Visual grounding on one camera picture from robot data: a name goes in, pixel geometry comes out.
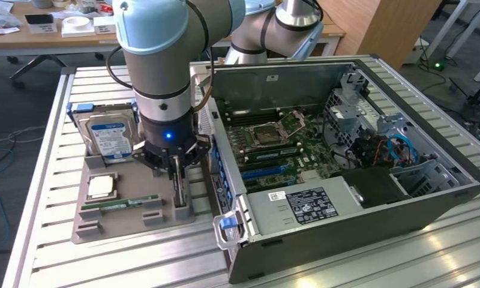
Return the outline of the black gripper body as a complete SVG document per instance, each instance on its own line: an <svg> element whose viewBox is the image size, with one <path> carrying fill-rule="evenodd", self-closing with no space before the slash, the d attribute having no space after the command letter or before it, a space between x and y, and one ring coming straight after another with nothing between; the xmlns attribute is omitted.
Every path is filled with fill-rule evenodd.
<svg viewBox="0 0 480 288"><path fill-rule="evenodd" d="M156 121L144 114L140 114L140 119L145 135L145 148L157 155L161 155L160 150L166 151L174 173L177 166L173 157L177 157L177 147L194 136L193 113L188 111L172 121Z"/></svg>

